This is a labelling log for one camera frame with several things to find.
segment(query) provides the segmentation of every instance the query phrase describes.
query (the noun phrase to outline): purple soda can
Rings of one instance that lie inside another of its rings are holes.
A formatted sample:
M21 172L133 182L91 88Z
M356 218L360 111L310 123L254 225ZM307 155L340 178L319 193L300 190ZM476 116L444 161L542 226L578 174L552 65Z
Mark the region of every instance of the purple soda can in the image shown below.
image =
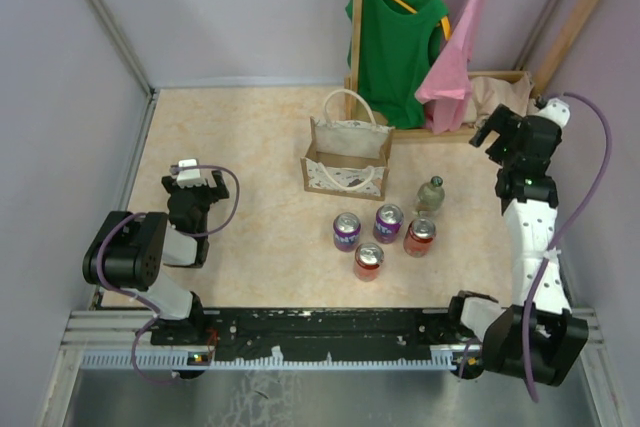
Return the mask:
M360 238L360 219L351 212L344 212L333 221L333 243L338 250L355 250Z
M398 237L403 221L404 214L400 207L394 204L384 204L376 212L373 236L381 244L390 244Z

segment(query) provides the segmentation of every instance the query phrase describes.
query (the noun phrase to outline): basket handle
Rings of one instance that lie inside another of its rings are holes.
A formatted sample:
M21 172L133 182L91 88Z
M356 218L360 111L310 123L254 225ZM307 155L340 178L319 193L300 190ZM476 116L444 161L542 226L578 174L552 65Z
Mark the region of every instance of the basket handle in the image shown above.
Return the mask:
M327 95L327 97L324 99L324 120L326 120L327 122L331 122L331 119L329 118L329 111L327 110L327 107L329 106L329 100L331 100L331 97L333 97L334 95L337 94L349 94L352 97L355 97L361 104L362 106L365 108L365 110L367 111L367 114L369 114L369 119L371 120L371 124L373 125L373 127L375 127L376 125L378 125L376 123L376 118L373 116L373 112L371 111L371 107L369 107L369 104L367 103L366 100L364 100L362 98L362 96L360 96L360 94L358 94L357 92L354 92L353 90L349 90L349 89L337 89L334 90L333 92L331 92L329 95Z
M343 192L354 192L358 189L361 189L365 185L369 184L373 180L373 176L376 175L376 169L374 167L369 166L367 167L367 169L370 169L371 173L366 179L364 179L364 181L352 187L345 187L344 185L339 184L338 181L331 176L331 174L329 173L329 171L327 170L327 168L324 166L322 162L318 162L318 165L322 169L322 172L324 172L324 175L326 175L329 178L331 183L335 185L339 190L342 190Z

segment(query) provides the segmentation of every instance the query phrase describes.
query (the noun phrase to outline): wooden post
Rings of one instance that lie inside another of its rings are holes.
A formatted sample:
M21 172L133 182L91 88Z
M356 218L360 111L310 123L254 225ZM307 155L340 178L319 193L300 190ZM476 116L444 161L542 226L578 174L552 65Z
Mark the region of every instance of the wooden post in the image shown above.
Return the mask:
M360 32L362 30L362 0L353 0L351 13L351 77L348 88L358 91L358 72L360 71ZM349 96L345 99L345 112L347 119L353 118L356 105L355 99Z
M558 37L556 37L556 40L547 52L540 68L533 75L535 95L539 95L546 90L553 75L562 64L567 53L569 53L571 46L599 1L600 0L578 0L576 2L567 21L562 26Z

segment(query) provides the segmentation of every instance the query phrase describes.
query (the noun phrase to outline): wooden frame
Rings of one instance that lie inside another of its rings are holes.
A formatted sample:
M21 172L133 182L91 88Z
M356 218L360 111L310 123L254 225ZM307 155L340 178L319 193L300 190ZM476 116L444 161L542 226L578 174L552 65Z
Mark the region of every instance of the wooden frame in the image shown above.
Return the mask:
M558 67L569 53L574 41L591 16L600 0L578 0L565 21L560 33L551 48L547 51L540 68L534 73L535 87L532 95L543 93L553 78ZM351 73L345 77L345 88L358 91L358 72L360 70L360 33L362 30L362 0L353 0L352 36L351 36ZM488 76L508 82L517 82L522 71L486 71L473 72L470 77ZM345 96L345 113L347 119L358 118L359 108L355 99ZM463 126L456 132L433 134L426 129L398 130L394 136L400 142L468 142L475 129Z

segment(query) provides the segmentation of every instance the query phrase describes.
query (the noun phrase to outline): soda can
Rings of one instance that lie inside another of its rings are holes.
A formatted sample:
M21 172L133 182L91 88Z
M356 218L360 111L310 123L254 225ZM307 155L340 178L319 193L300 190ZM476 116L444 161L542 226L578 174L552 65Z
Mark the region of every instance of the soda can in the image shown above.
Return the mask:
M423 257L435 238L436 224L426 217L419 217L409 224L404 237L404 251L411 257Z
M370 282L380 275L384 251L374 243L360 244L356 249L353 273L363 282Z
M394 204L384 204L376 212L373 236L381 244L390 244L398 237L403 221L404 214L400 207Z
M333 221L333 243L338 250L351 252L360 238L360 219L351 212L340 214Z

